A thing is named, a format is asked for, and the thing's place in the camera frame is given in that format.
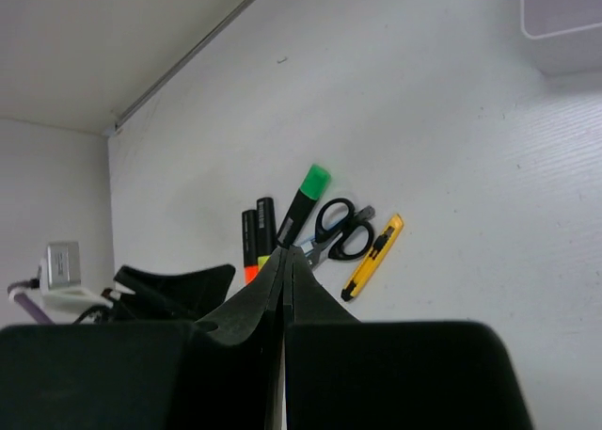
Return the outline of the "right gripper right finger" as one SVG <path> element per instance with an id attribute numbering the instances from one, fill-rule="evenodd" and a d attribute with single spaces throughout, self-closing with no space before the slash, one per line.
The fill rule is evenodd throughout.
<path id="1" fill-rule="evenodd" d="M 358 321 L 283 257 L 285 390 L 292 429 L 530 429 L 511 358 L 470 321 Z"/>

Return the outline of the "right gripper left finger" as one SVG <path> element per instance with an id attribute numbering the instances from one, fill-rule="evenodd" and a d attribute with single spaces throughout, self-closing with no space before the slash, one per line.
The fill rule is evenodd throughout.
<path id="1" fill-rule="evenodd" d="M 5 429 L 276 429 L 282 268 L 205 317 L 1 332 Z"/>

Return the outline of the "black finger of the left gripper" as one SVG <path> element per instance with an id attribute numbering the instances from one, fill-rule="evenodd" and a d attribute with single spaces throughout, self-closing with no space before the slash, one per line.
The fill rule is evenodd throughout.
<path id="1" fill-rule="evenodd" d="M 114 302 L 114 321 L 197 321 L 226 299 L 235 267 L 222 264 L 179 275 L 159 275 L 123 265 L 115 282 L 131 292 Z"/>

